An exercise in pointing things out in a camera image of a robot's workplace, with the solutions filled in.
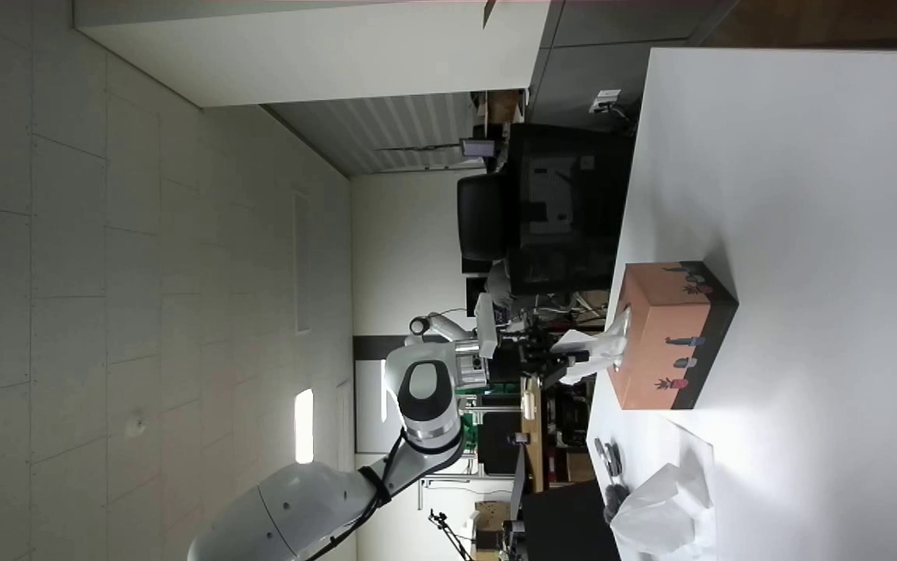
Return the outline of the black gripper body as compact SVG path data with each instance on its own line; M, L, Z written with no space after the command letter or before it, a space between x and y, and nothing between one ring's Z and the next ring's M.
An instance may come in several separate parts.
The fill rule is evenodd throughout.
M517 343L499 343L490 358L490 394L517 397L524 376L524 348Z

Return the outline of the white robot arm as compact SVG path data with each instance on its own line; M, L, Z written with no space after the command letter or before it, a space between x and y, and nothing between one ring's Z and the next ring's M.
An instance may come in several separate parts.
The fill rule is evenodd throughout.
M297 462L269 474L192 536L187 561L321 561L398 494L461 458L468 363L515 348L519 363L543 351L555 372L581 340L570 316L511 318L485 295L470 326L441 312L415 316L409 337L383 358L383 389L398 420L386 456L346 472Z

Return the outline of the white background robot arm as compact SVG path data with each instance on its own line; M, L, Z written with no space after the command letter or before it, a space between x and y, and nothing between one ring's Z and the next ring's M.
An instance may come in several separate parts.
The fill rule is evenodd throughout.
M452 320L452 318L441 316L441 312L415 316L415 318L409 320L409 335L411 335L411 337L428 337L428 335L434 335L434 337L441 337L441 340L449 340L449 343L477 340L477 330L461 326L458 320Z

